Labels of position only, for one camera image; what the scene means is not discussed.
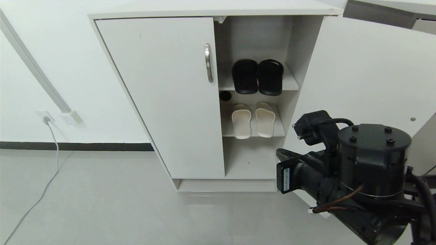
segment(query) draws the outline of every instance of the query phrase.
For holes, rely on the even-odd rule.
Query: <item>label sticker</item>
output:
[[[290,173],[290,168],[285,168],[284,170],[284,174],[283,174],[283,191],[288,191],[289,190],[289,181],[290,181],[290,177],[289,177],[289,173]]]

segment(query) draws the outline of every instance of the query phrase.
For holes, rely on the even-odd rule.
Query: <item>white shoe cabinet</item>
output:
[[[304,113],[413,136],[436,111],[436,36],[342,12],[311,0],[138,1],[89,18],[179,191],[276,191],[277,148],[323,147],[296,138],[290,126]],[[280,61],[282,94],[236,93],[231,68],[242,58]],[[232,105],[254,115],[258,102],[276,110],[274,136],[257,136],[253,116],[252,137],[236,139]]]

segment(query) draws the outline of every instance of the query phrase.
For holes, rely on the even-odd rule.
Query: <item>metal door handle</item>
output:
[[[206,57],[206,70],[208,72],[208,79],[209,82],[213,82],[214,77],[212,76],[211,46],[209,44],[204,45],[204,55]]]

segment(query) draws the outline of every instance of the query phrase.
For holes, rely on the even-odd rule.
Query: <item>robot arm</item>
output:
[[[349,126],[339,130],[340,122]],[[299,139],[326,149],[305,155],[277,150],[283,194],[306,191],[317,200],[313,213],[332,213],[370,245],[393,244],[408,223],[412,245],[436,244],[436,204],[429,190],[436,176],[418,177],[406,166],[412,143],[407,133],[379,124],[355,126],[326,111],[304,114],[293,127]]]

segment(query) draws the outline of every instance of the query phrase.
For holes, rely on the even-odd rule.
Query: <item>cabinet door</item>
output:
[[[435,35],[325,17],[291,123],[326,110],[333,118],[384,124],[413,136],[436,112],[435,64]],[[292,128],[284,147],[299,153],[324,149],[307,146]]]
[[[224,177],[212,17],[98,20],[97,26],[171,177]]]

